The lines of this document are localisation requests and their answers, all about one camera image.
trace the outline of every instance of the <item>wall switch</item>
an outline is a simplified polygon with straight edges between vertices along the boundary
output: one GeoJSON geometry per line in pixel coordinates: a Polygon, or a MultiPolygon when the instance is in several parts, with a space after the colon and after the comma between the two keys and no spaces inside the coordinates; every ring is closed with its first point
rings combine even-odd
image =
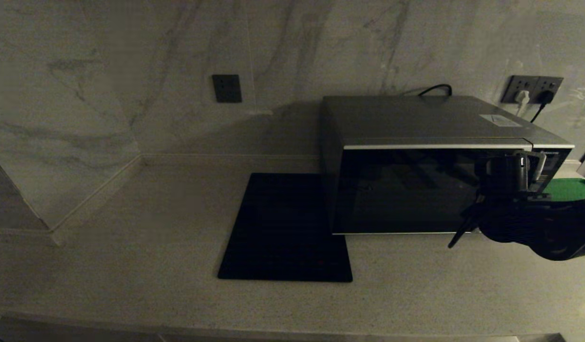
{"type": "Polygon", "coordinates": [[[240,77],[238,75],[213,75],[217,102],[235,104],[242,102],[240,77]]]}
{"type": "Polygon", "coordinates": [[[508,88],[503,93],[501,102],[504,104],[515,104],[516,100],[514,99],[516,99],[516,94],[522,90],[529,91],[529,96],[533,99],[533,91],[538,84],[538,80],[539,76],[512,76],[508,88]]]}
{"type": "Polygon", "coordinates": [[[531,92],[531,100],[529,101],[530,104],[540,104],[540,98],[544,91],[551,91],[555,95],[557,95],[557,91],[562,83],[562,77],[549,77],[549,76],[540,76],[538,80],[538,84],[535,86],[533,91],[531,92]]]}

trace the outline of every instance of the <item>black mat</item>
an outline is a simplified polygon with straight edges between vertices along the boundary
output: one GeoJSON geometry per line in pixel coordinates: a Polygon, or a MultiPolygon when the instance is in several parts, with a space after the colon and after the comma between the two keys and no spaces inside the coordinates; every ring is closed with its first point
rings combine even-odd
{"type": "Polygon", "coordinates": [[[330,234],[320,175],[253,173],[218,277],[351,282],[345,237],[330,234]]]}

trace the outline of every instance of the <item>countertop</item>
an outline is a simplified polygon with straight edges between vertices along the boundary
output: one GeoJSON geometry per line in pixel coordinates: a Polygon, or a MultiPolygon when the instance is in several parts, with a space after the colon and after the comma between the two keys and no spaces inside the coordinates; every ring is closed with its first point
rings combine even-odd
{"type": "Polygon", "coordinates": [[[303,158],[147,158],[60,248],[0,244],[0,314],[139,331],[371,335],[562,333],[585,341],[585,257],[466,234],[347,236],[354,281],[224,281],[254,171],[303,158]]]}

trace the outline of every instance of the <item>microwave door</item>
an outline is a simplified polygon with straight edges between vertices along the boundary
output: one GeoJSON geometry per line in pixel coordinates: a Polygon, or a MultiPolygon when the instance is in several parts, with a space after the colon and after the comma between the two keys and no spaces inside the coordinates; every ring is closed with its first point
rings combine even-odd
{"type": "Polygon", "coordinates": [[[333,227],[341,234],[454,232],[475,199],[475,162],[514,150],[351,152],[342,163],[333,227]]]}

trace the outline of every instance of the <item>white plug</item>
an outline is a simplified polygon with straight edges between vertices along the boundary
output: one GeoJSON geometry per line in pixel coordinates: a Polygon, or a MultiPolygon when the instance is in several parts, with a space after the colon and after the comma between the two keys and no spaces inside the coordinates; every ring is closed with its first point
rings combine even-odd
{"type": "Polygon", "coordinates": [[[519,110],[516,111],[516,116],[519,116],[520,113],[525,110],[525,106],[527,106],[527,104],[529,103],[529,99],[531,99],[529,90],[521,90],[518,93],[516,93],[514,101],[516,101],[516,103],[520,105],[519,110]]]}

